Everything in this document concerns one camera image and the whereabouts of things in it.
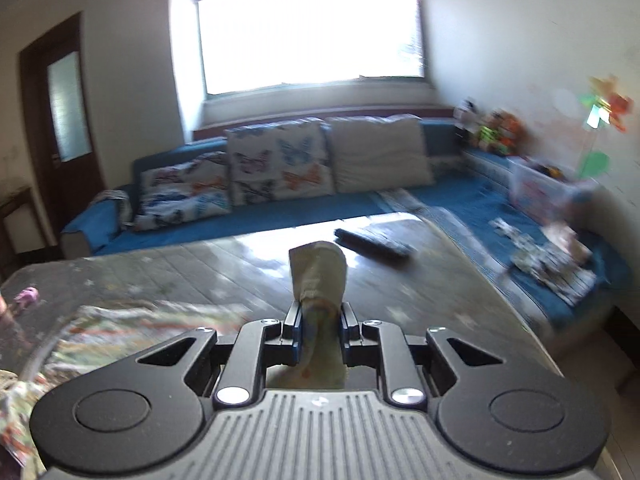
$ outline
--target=beige object held by gripper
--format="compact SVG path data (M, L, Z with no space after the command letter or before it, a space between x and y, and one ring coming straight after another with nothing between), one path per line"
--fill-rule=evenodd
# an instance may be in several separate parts
M347 279L344 253L332 242L313 242L289 251L293 295L302 306L303 343L296 366L267 370L266 386L287 390L344 388L338 320Z

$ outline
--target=transparent plastic bin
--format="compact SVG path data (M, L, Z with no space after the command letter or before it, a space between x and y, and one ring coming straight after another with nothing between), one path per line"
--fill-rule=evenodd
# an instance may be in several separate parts
M592 178L571 180L572 172L559 168L569 179L562 182L532 168L541 161L510 156L509 202L542 225L564 220L581 227L593 194L599 187Z

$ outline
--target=window frame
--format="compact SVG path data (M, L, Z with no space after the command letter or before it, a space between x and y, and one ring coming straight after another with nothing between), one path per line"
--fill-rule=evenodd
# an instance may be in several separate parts
M271 85L271 86L262 86L260 88L252 88L249 90L236 90L231 92L222 92L220 94L210 94L207 90L207 77L204 70L204 51L202 49L202 34L200 28L200 6L198 5L198 1L196 0L196 17L198 20L198 49L200 51L200 68L202 70L202 83L205 89L205 100L213 101L217 98L226 98L235 95L248 95L248 94L257 94L260 92L273 92L285 89L296 89L296 88L315 88L315 87L327 87L327 86L343 86L349 84L362 84L365 81L389 81L389 82L422 82L426 83L430 87L433 87L431 82L431 77L428 71L428 50L426 43L426 35L424 33L424 11L422 8L422 0L418 1L418 18L420 20L420 39L422 40L422 76L405 76L405 75L389 75L389 76L360 76L359 78L354 79L341 79L336 81L327 81L324 83L281 83L279 85Z

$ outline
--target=silver screw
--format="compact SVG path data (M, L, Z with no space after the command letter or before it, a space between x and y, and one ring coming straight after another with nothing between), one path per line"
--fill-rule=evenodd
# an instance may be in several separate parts
M249 399L249 392L240 386L228 386L222 388L216 397L225 404L241 404Z
M391 398L398 404L419 404L424 399L424 393L416 388L398 388L391 393Z

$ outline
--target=sofa backrest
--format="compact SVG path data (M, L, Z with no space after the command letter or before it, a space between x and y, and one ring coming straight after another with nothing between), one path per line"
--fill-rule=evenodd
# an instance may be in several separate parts
M461 155L456 127L452 119L423 119L420 123L422 124L427 153L430 157ZM261 125L254 124L253 126L259 128ZM135 160L132 165L134 185L130 193L133 211L137 211L140 204L140 182L144 171L189 162L208 152L226 152L226 137L194 142L168 152L155 153Z

